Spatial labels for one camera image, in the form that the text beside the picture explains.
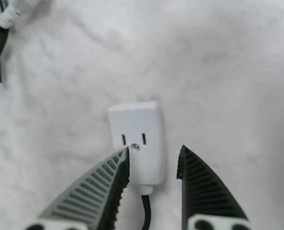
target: white cable connector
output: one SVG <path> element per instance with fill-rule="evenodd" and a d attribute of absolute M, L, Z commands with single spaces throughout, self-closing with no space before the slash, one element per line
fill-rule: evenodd
<path fill-rule="evenodd" d="M 158 102 L 124 103 L 109 109 L 114 149 L 130 150 L 130 184 L 143 196 L 162 183 L 165 174 L 164 134 Z"/>
<path fill-rule="evenodd" d="M 0 14 L 0 27 L 10 28 L 17 18 L 31 11 L 42 0 L 11 0 L 7 8 Z"/>

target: electrical socket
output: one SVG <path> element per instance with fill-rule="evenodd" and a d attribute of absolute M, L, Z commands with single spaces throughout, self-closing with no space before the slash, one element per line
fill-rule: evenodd
<path fill-rule="evenodd" d="M 158 102 L 122 103 L 108 110 L 115 150 L 130 150 L 130 183 L 140 185 L 141 195 L 152 193 L 163 181 L 164 135 Z"/>

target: screw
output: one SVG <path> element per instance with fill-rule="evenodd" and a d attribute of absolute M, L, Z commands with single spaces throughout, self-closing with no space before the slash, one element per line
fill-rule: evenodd
<path fill-rule="evenodd" d="M 131 147 L 138 151 L 140 150 L 140 146 L 138 144 L 132 144 Z"/>

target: cord strain relief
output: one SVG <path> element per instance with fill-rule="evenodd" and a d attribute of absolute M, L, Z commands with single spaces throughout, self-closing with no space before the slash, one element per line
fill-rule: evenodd
<path fill-rule="evenodd" d="M 154 187 L 151 185 L 140 185 L 139 186 L 139 191 L 142 196 L 151 194 L 153 190 L 154 190 Z"/>

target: power outlet adapter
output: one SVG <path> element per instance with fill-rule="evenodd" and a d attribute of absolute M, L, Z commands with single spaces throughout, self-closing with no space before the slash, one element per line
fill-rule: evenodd
<path fill-rule="evenodd" d="M 108 110 L 114 149 L 130 150 L 130 183 L 149 195 L 163 181 L 164 138 L 158 102 L 123 103 Z"/>

